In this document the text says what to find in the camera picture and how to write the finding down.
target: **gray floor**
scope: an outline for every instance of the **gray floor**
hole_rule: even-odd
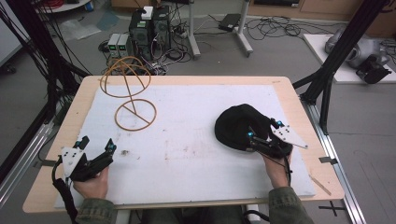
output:
[[[83,25],[96,24],[105,13],[105,7],[91,13],[77,9],[58,14],[58,19],[62,22],[84,17]],[[208,19],[196,20],[197,26]],[[67,41],[67,45],[93,74],[100,75],[106,68],[106,60],[98,51],[98,45],[112,33],[126,32],[128,25],[128,20],[119,20],[106,31],[83,40]],[[207,22],[205,27],[214,25]],[[335,31],[336,27],[326,29]],[[249,58],[239,49],[233,35],[198,35],[196,39],[202,57],[171,65],[168,76],[282,76],[294,82],[320,67],[309,47],[296,37],[267,37],[255,41],[247,36],[254,49]],[[0,132],[3,144],[0,162],[4,161],[46,102],[45,80],[28,55],[21,51],[11,62],[17,67],[17,73],[0,74],[0,123],[3,130]],[[297,93],[304,92],[304,89],[300,88]],[[395,95],[394,84],[332,86],[330,137],[367,223],[396,223]],[[1,223],[70,223],[66,213],[25,214],[22,211],[37,173],[38,169],[32,164],[0,210]],[[333,204],[343,207],[342,202]],[[316,223],[349,223],[343,210],[337,210],[335,214],[332,210],[318,208],[331,206],[330,202],[304,205]],[[267,212],[264,204],[260,208]]]

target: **black metal pole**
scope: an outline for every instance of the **black metal pole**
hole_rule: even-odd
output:
[[[320,109],[320,127],[325,134],[328,134],[327,118],[329,114],[332,79],[335,72],[347,58],[349,52],[359,42],[386,3],[387,0],[363,1],[319,70],[311,76],[293,83],[294,89],[297,89],[311,82],[306,92],[301,95],[301,100],[307,101],[311,105],[316,103],[316,100],[323,92],[322,107]]]

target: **sleeve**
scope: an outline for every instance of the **sleeve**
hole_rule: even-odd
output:
[[[79,224],[109,224],[114,204],[104,199],[84,199],[76,222]]]
[[[295,223],[312,224],[314,221],[306,213],[300,199],[291,187],[272,189],[269,193],[269,213],[271,224]]]

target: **table leg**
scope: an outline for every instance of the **table leg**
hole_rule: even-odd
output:
[[[129,224],[129,217],[132,210],[118,210],[115,224]]]
[[[194,0],[190,0],[189,9],[190,9],[190,14],[189,14],[190,28],[188,31],[188,37],[192,49],[193,59],[197,59],[201,57],[201,52],[198,49],[198,45],[194,36]]]
[[[248,3],[249,2],[250,2],[249,0],[244,0],[244,4],[242,5],[242,11],[241,11],[241,22],[240,22],[238,28],[236,28],[236,27],[234,28],[236,31],[236,36],[241,41],[245,51],[247,52],[247,56],[250,56],[250,53],[253,52],[253,48],[250,46],[250,44],[248,43],[247,39],[244,36],[244,27],[245,27],[245,23],[246,23],[247,14],[248,14]]]

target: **person's left hand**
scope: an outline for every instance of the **person's left hand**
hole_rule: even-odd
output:
[[[108,166],[103,169],[103,171],[96,176],[96,178],[89,179],[85,182],[75,181],[73,183],[73,188],[84,197],[105,199],[108,190]]]

